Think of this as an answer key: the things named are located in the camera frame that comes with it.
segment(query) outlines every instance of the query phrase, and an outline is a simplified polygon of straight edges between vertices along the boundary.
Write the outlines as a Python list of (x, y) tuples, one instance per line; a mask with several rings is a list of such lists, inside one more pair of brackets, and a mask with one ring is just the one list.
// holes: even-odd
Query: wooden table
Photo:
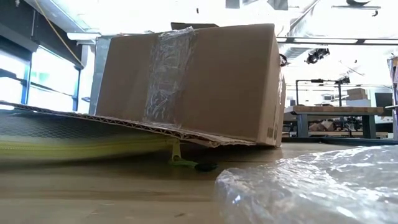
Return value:
[(368, 139), (376, 139), (375, 115), (381, 115), (384, 108), (370, 107), (336, 107), (336, 106), (291, 106), (285, 109), (285, 118), (292, 116), (297, 120), (297, 136), (308, 137), (308, 117), (327, 119), (341, 116), (361, 116), (363, 124), (363, 136)]
[[(291, 134), (296, 135), (297, 133), (295, 131), (293, 132), (283, 132), (282, 137), (290, 137)], [(334, 137), (348, 137), (350, 135), (349, 131), (309, 131), (308, 132), (309, 136), (334, 136)], [(362, 131), (352, 131), (351, 135), (354, 137), (363, 137), (363, 132)], [(387, 132), (376, 132), (376, 137), (381, 138), (381, 139), (386, 139), (388, 138), (388, 133)]]
[(213, 172), (168, 165), (170, 151), (103, 161), (0, 162), (1, 223), (223, 223), (214, 198), (218, 174), (301, 154), (347, 149), (283, 144), (282, 149), (182, 149), (185, 159), (213, 161)]

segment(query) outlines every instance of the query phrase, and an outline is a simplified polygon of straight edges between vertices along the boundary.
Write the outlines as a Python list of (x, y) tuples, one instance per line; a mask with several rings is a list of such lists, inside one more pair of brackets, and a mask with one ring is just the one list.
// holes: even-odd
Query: window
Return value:
[(0, 100), (21, 103), (23, 86), (20, 80), (28, 71), (28, 62), (0, 50)]
[(32, 55), (28, 105), (71, 111), (78, 76), (74, 64), (39, 47)]
[(334, 100), (334, 99), (335, 99), (335, 96), (323, 95), (323, 100), (325, 100), (325, 101), (331, 101), (331, 100)]

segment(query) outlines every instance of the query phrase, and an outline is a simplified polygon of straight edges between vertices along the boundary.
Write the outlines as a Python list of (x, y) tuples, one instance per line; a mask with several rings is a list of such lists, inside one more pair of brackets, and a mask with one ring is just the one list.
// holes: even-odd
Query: box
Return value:
[(363, 100), (367, 99), (366, 90), (362, 88), (354, 88), (347, 90), (347, 100)]
[(347, 90), (347, 94), (349, 95), (366, 95), (366, 90), (363, 88), (353, 88)]
[(284, 94), (273, 24), (188, 28), (113, 38), (95, 116), (277, 146)]
[(332, 121), (322, 121), (323, 127), (325, 127), (326, 131), (334, 131), (335, 124)]

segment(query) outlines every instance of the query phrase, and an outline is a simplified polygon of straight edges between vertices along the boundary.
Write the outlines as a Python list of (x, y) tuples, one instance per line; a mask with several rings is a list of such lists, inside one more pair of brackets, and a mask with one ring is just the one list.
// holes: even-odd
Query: table leg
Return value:
[(306, 114), (297, 115), (297, 137), (308, 137), (308, 115)]
[(362, 116), (363, 138), (376, 139), (376, 124), (374, 115)]

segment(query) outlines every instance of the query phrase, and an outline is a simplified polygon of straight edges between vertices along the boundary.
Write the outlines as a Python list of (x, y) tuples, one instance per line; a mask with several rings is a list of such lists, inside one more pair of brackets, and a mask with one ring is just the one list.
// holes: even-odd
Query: bubble wrap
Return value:
[(398, 223), (398, 146), (224, 170), (216, 196), (226, 223)]

